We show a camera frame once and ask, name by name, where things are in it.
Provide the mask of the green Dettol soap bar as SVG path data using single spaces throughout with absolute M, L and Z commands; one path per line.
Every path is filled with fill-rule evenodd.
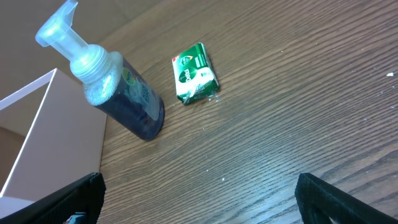
M 203 43 L 172 59 L 177 98 L 183 105 L 213 96 L 220 85 Z

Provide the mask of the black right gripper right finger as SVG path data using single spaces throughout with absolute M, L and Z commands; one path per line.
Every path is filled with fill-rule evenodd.
M 304 224 L 397 224 L 397 219 L 376 210 L 311 173 L 298 177 L 295 198 Z

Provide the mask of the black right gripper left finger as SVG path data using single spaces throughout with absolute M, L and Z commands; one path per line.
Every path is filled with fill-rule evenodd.
M 1 218 L 2 224 L 96 224 L 106 191 L 103 176 L 90 173 L 33 204 Z

